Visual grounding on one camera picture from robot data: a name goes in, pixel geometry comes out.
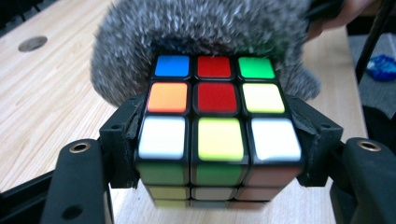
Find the table surface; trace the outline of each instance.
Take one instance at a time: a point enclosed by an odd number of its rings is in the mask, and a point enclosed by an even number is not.
[[[110,0],[60,0],[0,38],[0,190],[55,167],[59,150],[97,138],[114,112],[93,90],[90,58],[94,33]],[[19,52],[21,42],[44,35],[40,49]],[[304,63],[322,81],[309,102],[345,128],[343,141],[366,137],[356,78],[344,28],[304,47]],[[259,211],[156,209],[145,189],[113,189],[116,223],[334,223],[326,188],[292,181]]]

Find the fluffy gray fabric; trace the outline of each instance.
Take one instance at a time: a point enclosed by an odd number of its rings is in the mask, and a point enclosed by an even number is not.
[[[318,79],[302,66],[311,0],[121,0],[96,36],[92,84],[113,105],[148,90],[158,52],[253,54],[275,63],[288,94],[318,95]]]

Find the rubik's cube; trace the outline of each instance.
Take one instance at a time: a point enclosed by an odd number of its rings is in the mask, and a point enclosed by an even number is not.
[[[157,206],[260,208],[302,151],[270,60],[160,55],[134,164]]]

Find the screw hole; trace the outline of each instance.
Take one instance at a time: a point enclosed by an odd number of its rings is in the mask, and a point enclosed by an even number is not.
[[[18,50],[20,52],[30,52],[35,49],[39,49],[47,43],[47,40],[48,39],[43,35],[32,37],[30,39],[23,41],[18,46]]]
[[[322,128],[325,128],[325,129],[329,129],[329,128],[332,127],[332,126],[330,126],[330,124],[327,124],[327,123],[322,123],[322,124],[320,124],[320,126],[321,126]]]
[[[79,204],[68,206],[62,213],[62,218],[65,220],[72,220],[79,217],[82,213],[82,206]]]
[[[121,126],[118,124],[111,126],[111,129],[120,129],[120,128],[121,128]]]
[[[70,152],[72,153],[80,153],[83,151],[86,151],[88,148],[90,148],[91,145],[89,143],[78,143],[70,147]]]
[[[378,146],[377,144],[371,143],[371,142],[366,142],[366,141],[359,141],[358,146],[369,150],[369,151],[380,151],[381,147]]]

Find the green sticker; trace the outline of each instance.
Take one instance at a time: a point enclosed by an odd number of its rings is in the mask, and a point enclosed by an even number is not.
[[[199,186],[235,186],[240,184],[241,165],[199,164],[196,169],[196,184]]]
[[[241,75],[245,78],[274,78],[274,69],[266,58],[239,58]]]
[[[145,185],[185,185],[188,169],[174,163],[140,163],[137,165],[140,178]]]

